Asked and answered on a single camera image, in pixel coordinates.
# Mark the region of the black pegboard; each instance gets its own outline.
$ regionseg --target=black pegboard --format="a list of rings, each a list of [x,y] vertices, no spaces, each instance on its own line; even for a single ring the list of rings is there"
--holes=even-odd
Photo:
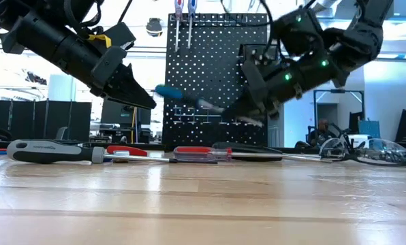
[[[238,21],[262,24],[266,14],[235,14]],[[267,27],[241,27],[226,14],[198,14],[193,24],[191,48],[187,48],[189,23],[179,27],[175,52],[176,21],[169,15],[166,54],[166,85],[226,108],[243,91],[238,51],[241,44],[265,44]],[[267,146],[267,125],[262,128],[235,119],[221,118],[207,110],[165,99],[162,143],[175,146],[210,146],[215,142],[238,142]]]

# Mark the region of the black screwdriver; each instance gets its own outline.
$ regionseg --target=black screwdriver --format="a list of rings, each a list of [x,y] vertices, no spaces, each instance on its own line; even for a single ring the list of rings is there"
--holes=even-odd
[[[12,160],[28,163],[56,163],[59,161],[90,161],[103,163],[104,159],[125,159],[138,161],[156,161],[164,163],[177,163],[176,159],[123,156],[118,154],[105,154],[103,147],[83,148],[68,146],[53,140],[15,140],[7,146],[7,155]]]

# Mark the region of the wooden tabletop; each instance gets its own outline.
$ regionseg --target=wooden tabletop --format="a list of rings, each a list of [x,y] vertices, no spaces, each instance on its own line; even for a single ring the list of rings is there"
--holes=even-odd
[[[406,168],[0,157],[0,244],[406,244]]]

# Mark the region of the person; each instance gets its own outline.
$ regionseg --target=person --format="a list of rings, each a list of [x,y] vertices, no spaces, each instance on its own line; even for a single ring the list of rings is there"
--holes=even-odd
[[[328,130],[328,120],[320,119],[318,121],[318,129],[309,134],[309,143],[312,146],[322,145],[326,140],[337,137],[334,133]]]

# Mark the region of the blue screwdriver handle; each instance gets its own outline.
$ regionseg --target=blue screwdriver handle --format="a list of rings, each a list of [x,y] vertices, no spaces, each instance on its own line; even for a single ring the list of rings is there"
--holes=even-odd
[[[181,21],[183,18],[183,2],[184,0],[174,0],[174,7],[176,8],[176,20]]]
[[[197,10],[197,0],[188,0],[188,17],[195,18]]]

